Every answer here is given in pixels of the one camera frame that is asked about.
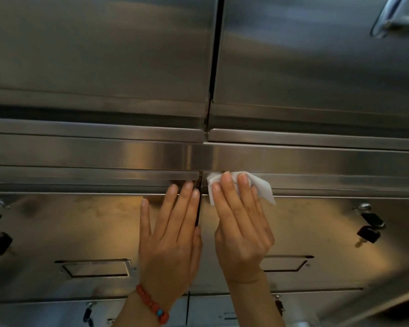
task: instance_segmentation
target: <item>person's left hand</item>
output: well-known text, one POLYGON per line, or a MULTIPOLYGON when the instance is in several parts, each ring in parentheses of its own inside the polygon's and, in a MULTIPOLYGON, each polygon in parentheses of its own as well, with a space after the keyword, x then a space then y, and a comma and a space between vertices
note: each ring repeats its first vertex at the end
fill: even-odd
POLYGON ((195 227, 200 193, 191 181, 176 202, 177 191, 176 185, 169 187, 153 234, 149 202, 144 198, 141 205, 140 282, 167 312, 191 284, 202 254, 200 228, 195 227))

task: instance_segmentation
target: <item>white tissue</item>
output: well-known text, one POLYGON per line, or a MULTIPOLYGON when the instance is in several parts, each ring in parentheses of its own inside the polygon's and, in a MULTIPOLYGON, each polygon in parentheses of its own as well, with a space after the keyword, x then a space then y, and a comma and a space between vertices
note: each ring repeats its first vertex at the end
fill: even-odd
MULTIPOLYGON (((274 201, 273 198, 273 190, 271 189, 271 185, 259 178, 258 176, 254 176, 251 173, 247 172, 233 172, 232 173, 232 179, 234 182, 234 187, 236 188, 236 191, 238 192, 239 195, 239 188, 238 188, 238 175, 240 173, 245 173, 247 175, 247 178, 249 179, 249 184, 250 186, 255 185, 256 188, 258 189, 258 196, 261 198, 265 198, 269 203, 276 205, 276 202, 274 201)), ((211 200, 211 205, 214 204, 214 198, 212 196, 212 184, 214 182, 220 182, 221 180, 221 175, 222 173, 211 173, 207 177, 207 188, 209 190, 209 198, 211 200)))

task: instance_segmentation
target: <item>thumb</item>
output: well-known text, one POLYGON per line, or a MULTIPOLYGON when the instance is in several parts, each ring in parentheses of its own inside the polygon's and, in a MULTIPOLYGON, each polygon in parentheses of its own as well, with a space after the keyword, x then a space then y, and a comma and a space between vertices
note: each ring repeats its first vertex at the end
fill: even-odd
POLYGON ((191 267, 190 267, 190 277, 191 280, 195 277, 198 266, 200 265, 200 257, 202 256, 202 230, 200 226, 197 226, 194 230, 194 235, 192 237, 192 249, 191 249, 191 267))

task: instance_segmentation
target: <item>person's right hand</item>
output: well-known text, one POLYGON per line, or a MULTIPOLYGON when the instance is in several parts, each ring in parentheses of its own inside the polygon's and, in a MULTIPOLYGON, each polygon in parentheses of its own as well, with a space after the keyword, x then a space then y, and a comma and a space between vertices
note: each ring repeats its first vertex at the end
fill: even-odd
POLYGON ((220 218, 215 248, 228 284, 258 281, 264 274, 259 265, 274 244, 256 187, 250 188, 244 173, 238 176, 238 186, 241 198, 229 172, 212 186, 220 218))

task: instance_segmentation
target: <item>cabinet door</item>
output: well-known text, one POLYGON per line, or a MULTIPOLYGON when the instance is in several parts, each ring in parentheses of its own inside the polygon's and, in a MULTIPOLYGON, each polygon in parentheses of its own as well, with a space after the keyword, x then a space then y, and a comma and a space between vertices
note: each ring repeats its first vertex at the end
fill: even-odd
MULTIPOLYGON (((272 291, 360 289, 409 267, 409 200, 276 197, 263 202, 276 242, 262 262, 272 291), (370 203, 387 225, 375 243, 357 235, 367 223, 354 209, 370 203)), ((203 254, 192 293, 227 292, 215 254, 215 207, 200 211, 203 254)))
MULTIPOLYGON (((154 225, 163 195, 148 195, 154 225)), ((0 301, 127 296, 138 282, 142 196, 0 194, 0 301)))
MULTIPOLYGON (((349 300, 360 291, 303 292, 280 294, 284 307, 285 322, 294 324, 308 322, 314 326, 319 323, 318 315, 349 300)), ((191 296, 189 301, 188 326, 237 326, 230 296, 191 296)))
POLYGON ((0 104, 204 116, 214 8, 0 0, 0 104))
POLYGON ((370 35, 387 1, 225 0, 210 125, 409 137, 409 39, 370 35))
MULTIPOLYGON (((93 301, 91 319, 95 327, 112 325, 125 300, 93 301)), ((87 327, 83 315, 88 302, 0 304, 0 327, 87 327)), ((186 321, 187 298, 181 297, 170 311, 166 326, 182 326, 186 321)))

